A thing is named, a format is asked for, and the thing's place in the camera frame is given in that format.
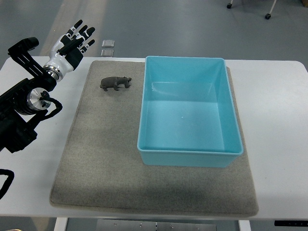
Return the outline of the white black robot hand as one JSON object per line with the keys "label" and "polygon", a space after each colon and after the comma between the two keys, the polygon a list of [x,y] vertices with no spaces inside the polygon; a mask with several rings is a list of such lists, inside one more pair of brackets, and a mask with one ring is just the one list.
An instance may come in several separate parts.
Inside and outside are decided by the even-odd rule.
{"label": "white black robot hand", "polygon": [[82,23],[82,20],[77,21],[60,36],[50,51],[49,61],[43,67],[57,82],[78,67],[86,51],[95,42],[91,39],[95,28]]}

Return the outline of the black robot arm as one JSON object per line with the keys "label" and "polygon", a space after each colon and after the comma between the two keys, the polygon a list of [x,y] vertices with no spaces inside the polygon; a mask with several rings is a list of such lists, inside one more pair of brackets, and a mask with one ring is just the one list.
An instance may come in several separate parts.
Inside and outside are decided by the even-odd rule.
{"label": "black robot arm", "polygon": [[8,49],[10,57],[33,76],[23,79],[0,97],[0,148],[11,153],[23,150],[34,141],[36,126],[63,108],[49,95],[56,87],[58,75],[40,66],[28,53],[38,45],[38,39],[30,37]]}

